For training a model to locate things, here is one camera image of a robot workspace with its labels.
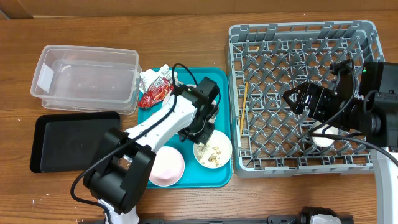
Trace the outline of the small pink-white bowl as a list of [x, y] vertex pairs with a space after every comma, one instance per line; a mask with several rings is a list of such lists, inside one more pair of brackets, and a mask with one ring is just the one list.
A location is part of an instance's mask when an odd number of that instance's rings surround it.
[[177, 183], [185, 170], [182, 154], [173, 147], [161, 147], [154, 161], [149, 180], [160, 187], [168, 187]]

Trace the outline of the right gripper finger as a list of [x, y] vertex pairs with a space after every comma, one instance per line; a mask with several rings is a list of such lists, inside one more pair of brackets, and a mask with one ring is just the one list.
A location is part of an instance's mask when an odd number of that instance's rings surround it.
[[300, 105], [299, 101], [292, 101], [290, 98], [290, 93], [284, 93], [283, 94], [283, 99], [284, 101], [288, 104], [290, 109], [292, 110], [293, 113], [295, 114], [302, 114], [302, 107]]
[[284, 95], [293, 95], [293, 94], [299, 93], [301, 91], [305, 91], [308, 86], [309, 86], [309, 83], [302, 83], [293, 89], [285, 91]]

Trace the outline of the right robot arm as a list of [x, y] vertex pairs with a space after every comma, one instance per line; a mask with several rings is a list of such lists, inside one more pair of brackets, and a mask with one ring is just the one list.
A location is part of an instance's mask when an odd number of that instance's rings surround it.
[[397, 64], [365, 62], [356, 82], [353, 60], [330, 64], [333, 90], [304, 82], [287, 90], [295, 114], [309, 108], [319, 124], [307, 136], [344, 140], [371, 151], [377, 190], [377, 222], [397, 223]]

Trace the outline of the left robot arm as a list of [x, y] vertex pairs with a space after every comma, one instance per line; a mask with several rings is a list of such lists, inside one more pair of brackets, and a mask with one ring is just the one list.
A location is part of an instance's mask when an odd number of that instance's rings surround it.
[[157, 151], [175, 134], [181, 141], [206, 144], [215, 130], [210, 119], [218, 106], [213, 104], [220, 89], [205, 77], [195, 88], [180, 85], [167, 104], [141, 124], [126, 131], [112, 128], [102, 138], [83, 184], [106, 214], [105, 223], [122, 221], [141, 199]]

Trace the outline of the white paper cup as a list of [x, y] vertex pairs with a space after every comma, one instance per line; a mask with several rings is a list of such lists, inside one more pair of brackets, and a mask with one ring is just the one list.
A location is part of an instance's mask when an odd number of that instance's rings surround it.
[[[323, 127], [314, 131], [315, 134], [338, 134], [338, 128], [334, 126], [324, 125]], [[311, 137], [312, 142], [318, 147], [329, 147], [334, 143], [333, 139], [325, 138], [325, 137]]]

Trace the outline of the large white plate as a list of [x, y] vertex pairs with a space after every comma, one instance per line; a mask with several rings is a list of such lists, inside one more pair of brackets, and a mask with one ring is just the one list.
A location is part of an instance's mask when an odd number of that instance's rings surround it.
[[[188, 87], [193, 87], [193, 88], [196, 87], [196, 85], [194, 85], [194, 84], [188, 84], [187, 86], [188, 86]], [[170, 99], [170, 96], [171, 96], [171, 92], [168, 92], [168, 94], [165, 96], [164, 100], [162, 101], [162, 105], [161, 105], [162, 108], [167, 104], [167, 102], [168, 102], [169, 99]], [[213, 106], [216, 105], [216, 100], [213, 100], [212, 105], [213, 105]], [[216, 117], [217, 117], [217, 115], [212, 116], [212, 117], [209, 119], [209, 122], [214, 124], [215, 121], [216, 121]]]

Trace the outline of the white bowl with rice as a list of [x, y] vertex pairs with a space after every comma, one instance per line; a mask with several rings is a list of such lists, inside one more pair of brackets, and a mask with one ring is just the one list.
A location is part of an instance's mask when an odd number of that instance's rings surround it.
[[205, 144], [206, 153], [204, 156], [198, 155], [198, 145], [193, 145], [193, 154], [198, 163], [210, 169], [220, 168], [226, 165], [232, 156], [232, 143], [225, 133], [214, 130], [210, 139]]

